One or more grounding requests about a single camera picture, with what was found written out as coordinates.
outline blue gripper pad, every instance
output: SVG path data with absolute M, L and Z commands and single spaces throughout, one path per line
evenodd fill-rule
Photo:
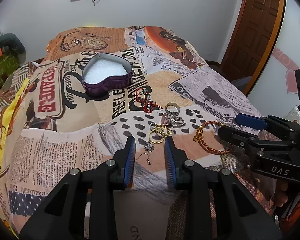
M 268 125 L 265 120 L 247 114 L 237 114 L 235 122 L 239 125 L 247 126 L 257 130 L 266 130 Z

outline purple heart-shaped tin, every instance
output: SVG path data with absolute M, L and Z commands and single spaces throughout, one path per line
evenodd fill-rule
M 100 98 L 109 90 L 124 89 L 131 85 L 132 73 L 132 65 L 128 60 L 99 52 L 83 69 L 82 84 L 89 97 Z

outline door panel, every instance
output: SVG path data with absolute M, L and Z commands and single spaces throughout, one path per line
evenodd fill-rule
M 253 75 L 268 45 L 279 0 L 246 0 L 238 31 L 221 68 L 229 81 Z

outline bed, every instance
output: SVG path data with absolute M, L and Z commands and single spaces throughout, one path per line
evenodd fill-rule
M 99 99 L 89 98 L 81 73 L 98 52 L 127 59 L 133 65 L 132 85 Z M 135 100 L 138 88 L 146 88 L 163 111 L 146 114 Z M 2 220 L 18 235 L 64 174 L 74 167 L 96 168 L 123 148 L 129 135 L 136 139 L 138 158 L 148 141 L 149 124 L 160 123 L 169 102 L 180 106 L 179 116 L 185 121 L 183 127 L 173 129 L 176 147 L 209 169 L 229 168 L 272 215 L 275 181 L 252 174 L 242 150 L 214 155 L 193 141 L 198 126 L 210 120 L 269 138 L 234 120 L 238 113 L 260 113 L 173 31 L 132 26 L 62 32 L 49 42 L 41 62 L 29 62 L 7 79 L 0 91 Z M 206 143 L 217 150 L 229 147 L 218 140 L 217 131 L 215 125 L 205 127 Z M 131 238 L 131 227 L 138 229 L 142 239 L 181 239 L 184 225 L 178 221 L 184 221 L 185 196 L 167 189 L 163 144 L 155 146 L 151 165 L 146 159 L 142 155 L 135 163 L 132 188 L 115 193 L 119 239 Z

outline metal screw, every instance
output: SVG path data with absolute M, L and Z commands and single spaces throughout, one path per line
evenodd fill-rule
M 77 169 L 77 168 L 73 168 L 70 170 L 71 175 L 77 175 L 78 173 L 79 173 L 79 169 Z
M 108 165 L 108 166 L 113 166 L 113 165 L 115 165 L 115 160 L 107 160 L 107 161 L 106 161 L 106 165 Z
M 230 171 L 229 169 L 225 168 L 225 169 L 222 169 L 222 170 L 221 170 L 221 173 L 222 173 L 223 175 L 228 176 L 228 175 L 231 174 L 231 171 Z
M 185 166 L 191 167 L 193 165 L 194 165 L 194 161 L 192 161 L 192 160 L 186 160 L 185 161 Z

